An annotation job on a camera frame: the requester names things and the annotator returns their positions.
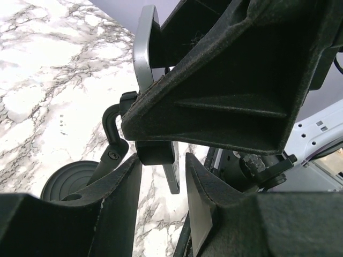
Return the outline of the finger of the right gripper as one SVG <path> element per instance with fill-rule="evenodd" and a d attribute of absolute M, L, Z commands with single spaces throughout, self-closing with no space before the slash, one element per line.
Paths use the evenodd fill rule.
<path fill-rule="evenodd" d="M 125 138 L 282 152 L 342 45 L 342 1 L 229 1 L 190 50 L 178 20 L 163 29 L 176 65 L 123 116 Z"/>
<path fill-rule="evenodd" d="M 163 24 L 149 5 L 152 27 L 148 47 L 150 67 L 176 66 L 210 31 L 231 1 L 180 1 Z"/>

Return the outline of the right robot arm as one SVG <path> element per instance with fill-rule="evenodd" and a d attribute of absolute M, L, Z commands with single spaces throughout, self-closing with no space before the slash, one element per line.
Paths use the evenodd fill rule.
<path fill-rule="evenodd" d="M 143 165 L 163 165 L 178 193 L 173 142 L 243 154 L 285 154 L 262 173 L 229 180 L 246 188 L 342 141 L 342 102 L 297 122 L 342 46 L 342 1 L 182 1 L 159 23 L 142 8 L 133 43 L 139 95 L 122 131 Z"/>

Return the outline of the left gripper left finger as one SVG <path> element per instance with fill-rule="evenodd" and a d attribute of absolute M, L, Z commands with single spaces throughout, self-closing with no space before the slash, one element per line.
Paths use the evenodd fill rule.
<path fill-rule="evenodd" d="M 1 195 L 1 256 L 131 256 L 141 162 L 119 168 L 62 201 Z"/>

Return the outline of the grey black phone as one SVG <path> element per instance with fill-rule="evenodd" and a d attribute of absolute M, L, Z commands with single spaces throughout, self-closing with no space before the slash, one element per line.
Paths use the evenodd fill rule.
<path fill-rule="evenodd" d="M 169 70 L 165 66 L 158 12 L 155 5 L 141 11 L 133 43 L 133 66 L 142 95 Z M 180 192 L 178 152 L 171 141 L 136 141 L 136 149 L 143 165 L 162 165 L 171 194 Z"/>

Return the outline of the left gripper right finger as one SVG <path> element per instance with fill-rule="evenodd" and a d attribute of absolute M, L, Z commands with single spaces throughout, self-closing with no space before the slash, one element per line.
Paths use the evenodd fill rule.
<path fill-rule="evenodd" d="M 185 157 L 194 256 L 342 256 L 342 193 L 243 194 Z"/>

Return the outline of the black phone stand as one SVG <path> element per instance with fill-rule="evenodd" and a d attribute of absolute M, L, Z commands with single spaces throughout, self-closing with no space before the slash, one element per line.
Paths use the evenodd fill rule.
<path fill-rule="evenodd" d="M 124 116 L 138 97 L 138 93 L 126 92 L 119 104 L 106 109 L 102 126 L 108 146 L 100 162 L 77 161 L 67 164 L 51 175 L 45 183 L 40 198 L 45 201 L 62 200 L 74 192 L 90 185 L 113 172 L 124 160 L 129 144 L 120 137 L 116 118 Z M 135 148 L 141 163 L 145 166 L 162 165 L 171 194 L 180 192 L 180 176 L 175 167 L 178 157 L 171 141 L 136 141 Z"/>

